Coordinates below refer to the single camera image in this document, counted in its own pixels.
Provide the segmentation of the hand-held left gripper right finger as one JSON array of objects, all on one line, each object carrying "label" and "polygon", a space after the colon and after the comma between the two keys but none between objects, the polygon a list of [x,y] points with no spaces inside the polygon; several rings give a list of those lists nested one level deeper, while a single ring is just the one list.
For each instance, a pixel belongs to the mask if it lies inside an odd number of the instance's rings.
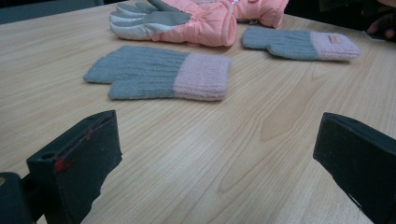
[{"label": "hand-held left gripper right finger", "polygon": [[396,224],[396,140],[352,118],[322,116],[313,158],[374,224]]}]

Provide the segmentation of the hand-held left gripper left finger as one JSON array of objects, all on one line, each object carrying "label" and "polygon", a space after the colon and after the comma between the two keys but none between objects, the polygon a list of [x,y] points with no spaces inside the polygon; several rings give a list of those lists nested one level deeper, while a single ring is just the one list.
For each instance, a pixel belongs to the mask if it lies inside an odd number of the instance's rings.
[{"label": "hand-held left gripper left finger", "polygon": [[80,224],[121,162],[117,115],[91,115],[27,159],[29,205],[34,219]]}]

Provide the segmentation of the grey pink labelled knit glove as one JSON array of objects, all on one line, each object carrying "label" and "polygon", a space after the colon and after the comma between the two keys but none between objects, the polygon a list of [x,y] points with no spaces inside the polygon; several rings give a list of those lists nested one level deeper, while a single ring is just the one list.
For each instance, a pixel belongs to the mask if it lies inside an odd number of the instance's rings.
[{"label": "grey pink labelled knit glove", "polygon": [[241,37],[247,49],[263,49],[277,57],[299,61],[350,61],[361,51],[345,35],[306,30],[248,27]]}]

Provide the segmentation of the pink ski glove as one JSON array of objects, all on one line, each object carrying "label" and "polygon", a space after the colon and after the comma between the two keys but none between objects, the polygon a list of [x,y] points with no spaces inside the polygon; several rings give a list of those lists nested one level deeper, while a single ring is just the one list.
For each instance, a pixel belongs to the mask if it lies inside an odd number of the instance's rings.
[{"label": "pink ski glove", "polygon": [[228,0],[147,0],[119,3],[109,15],[110,29],[129,40],[230,47],[236,18]]},{"label": "pink ski glove", "polygon": [[239,21],[257,21],[263,26],[278,28],[289,0],[229,0]]}]

